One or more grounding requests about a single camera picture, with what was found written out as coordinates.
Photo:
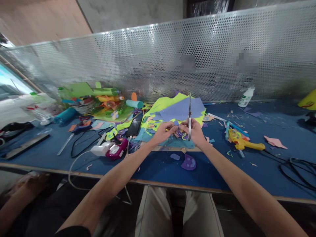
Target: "perforated metal panel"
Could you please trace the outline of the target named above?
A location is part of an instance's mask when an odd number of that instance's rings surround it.
[[[44,91],[87,81],[154,102],[301,97],[316,87],[316,1],[190,18],[44,42],[0,54]]]

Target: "workbench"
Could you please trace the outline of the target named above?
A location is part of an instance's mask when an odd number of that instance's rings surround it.
[[[265,144],[267,150],[281,158],[295,157],[316,162],[314,147],[316,133],[311,128],[299,126],[297,123],[298,119],[305,118],[308,110],[284,101],[252,102],[248,107],[252,108],[251,112],[262,112],[262,115],[256,118],[246,114],[235,103],[209,105],[206,106],[206,112],[244,126],[245,128],[242,129],[248,131],[251,142]],[[60,156],[57,156],[57,153],[70,135],[68,129],[77,122],[77,120],[74,120],[65,125],[51,124],[44,127],[46,130],[52,129],[48,139],[12,160],[1,160],[0,166],[68,174],[74,161],[70,157],[71,145],[80,134],[74,136]],[[205,136],[215,140],[213,146],[262,185],[276,199],[316,203],[316,193],[289,181],[279,171],[279,163],[268,154],[246,148],[244,150],[245,158],[241,158],[234,144],[225,140],[225,128],[220,125],[219,120],[212,120],[207,124],[208,127],[203,127],[202,130]],[[12,149],[25,143],[42,131],[43,127],[36,127],[23,133],[9,148]],[[288,150],[282,148],[270,149],[271,145],[265,141],[264,135],[269,138],[279,138],[282,144],[288,147]],[[77,146],[74,153],[76,154],[82,150],[97,137],[98,135],[93,131],[86,132],[82,137],[86,141]],[[226,154],[229,150],[232,151],[233,157]],[[181,159],[179,161],[172,159],[170,157],[172,153],[178,154]],[[187,154],[195,158],[197,162],[195,170],[187,171],[181,168],[184,154],[180,151],[155,151],[151,152],[140,165],[139,171],[134,173],[131,182],[211,193],[231,193],[221,175],[202,152],[187,152]],[[109,158],[96,157],[92,153],[87,153],[75,163],[73,175],[101,178],[120,161],[121,159],[111,161]],[[87,171],[86,167],[91,164],[92,166]],[[314,176],[305,175],[305,177],[311,184],[316,185]]]

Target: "green paper tube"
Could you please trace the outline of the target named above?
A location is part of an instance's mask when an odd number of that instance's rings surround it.
[[[144,106],[144,102],[142,102],[142,101],[126,100],[126,105],[130,106],[130,107],[133,107],[133,108],[141,109]]]
[[[94,95],[118,95],[120,91],[116,88],[96,88],[93,90]]]

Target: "khaki pants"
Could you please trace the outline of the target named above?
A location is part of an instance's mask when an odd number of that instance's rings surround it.
[[[211,194],[186,191],[184,237],[224,237]],[[164,188],[145,186],[135,237],[172,237],[172,219]]]

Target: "pink device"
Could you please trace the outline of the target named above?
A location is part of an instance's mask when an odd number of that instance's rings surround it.
[[[109,157],[111,160],[120,159],[122,157],[127,147],[128,140],[126,138],[120,138],[119,141],[121,144],[114,144],[105,154],[106,157]]]

